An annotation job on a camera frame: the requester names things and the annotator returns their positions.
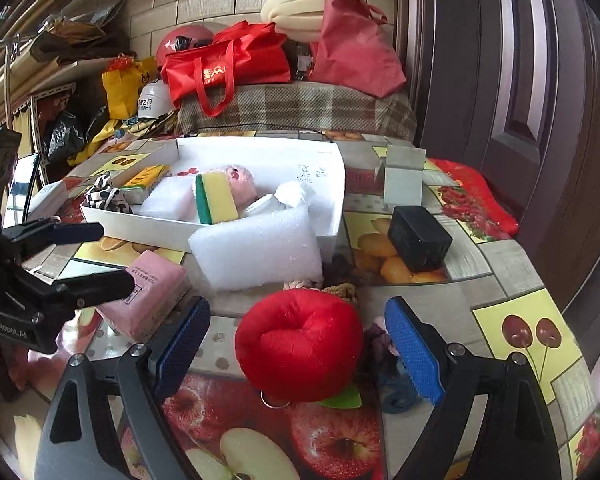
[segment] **pink plush toy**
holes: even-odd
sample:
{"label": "pink plush toy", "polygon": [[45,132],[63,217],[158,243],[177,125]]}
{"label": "pink plush toy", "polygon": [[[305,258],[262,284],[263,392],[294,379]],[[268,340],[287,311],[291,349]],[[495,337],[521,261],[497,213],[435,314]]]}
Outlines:
{"label": "pink plush toy", "polygon": [[224,171],[229,180],[231,195],[235,206],[240,209],[248,206],[257,199],[256,185],[251,171],[243,166],[222,166],[217,171]]}

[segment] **white helmet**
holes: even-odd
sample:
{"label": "white helmet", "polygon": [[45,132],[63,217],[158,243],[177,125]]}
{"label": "white helmet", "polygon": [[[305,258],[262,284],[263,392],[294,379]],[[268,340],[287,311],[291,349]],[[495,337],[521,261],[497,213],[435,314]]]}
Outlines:
{"label": "white helmet", "polygon": [[162,79],[147,83],[138,99],[138,118],[157,119],[174,110],[169,87]]}

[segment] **blue gripper pad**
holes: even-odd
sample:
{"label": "blue gripper pad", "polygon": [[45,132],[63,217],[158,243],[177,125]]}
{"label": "blue gripper pad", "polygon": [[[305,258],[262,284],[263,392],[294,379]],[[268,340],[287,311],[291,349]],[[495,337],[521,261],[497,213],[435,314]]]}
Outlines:
{"label": "blue gripper pad", "polygon": [[176,394],[211,323],[211,309],[204,298],[180,321],[176,333],[160,353],[155,365],[154,398],[158,404]]}
{"label": "blue gripper pad", "polygon": [[435,405],[445,394],[438,361],[395,298],[386,302],[384,323],[418,394]]}

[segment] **helmet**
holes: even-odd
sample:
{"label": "helmet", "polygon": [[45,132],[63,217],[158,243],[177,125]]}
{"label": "helmet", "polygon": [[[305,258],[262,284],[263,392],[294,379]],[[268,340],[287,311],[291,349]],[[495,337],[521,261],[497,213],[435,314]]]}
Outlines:
{"label": "helmet", "polygon": [[147,83],[140,92],[140,98],[138,99],[139,118],[157,119],[174,109],[169,95],[169,87],[161,79]]}
{"label": "helmet", "polygon": [[[182,36],[183,40],[179,42],[176,41],[178,36]],[[183,25],[174,28],[162,38],[162,41],[158,45],[158,50],[155,53],[156,64],[158,65],[158,68],[160,68],[164,65],[164,58],[170,52],[178,52],[180,50],[202,46],[202,44],[209,44],[213,41],[213,38],[214,34],[202,25]]]}

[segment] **pink tissue pack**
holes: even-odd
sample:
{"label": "pink tissue pack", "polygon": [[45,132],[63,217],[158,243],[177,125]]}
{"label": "pink tissue pack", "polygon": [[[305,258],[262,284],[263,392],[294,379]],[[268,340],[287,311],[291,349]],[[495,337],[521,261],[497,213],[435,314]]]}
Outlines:
{"label": "pink tissue pack", "polygon": [[136,282],[124,300],[103,303],[98,311],[111,327],[136,342],[147,342],[190,287],[184,267],[151,251],[126,268]]}

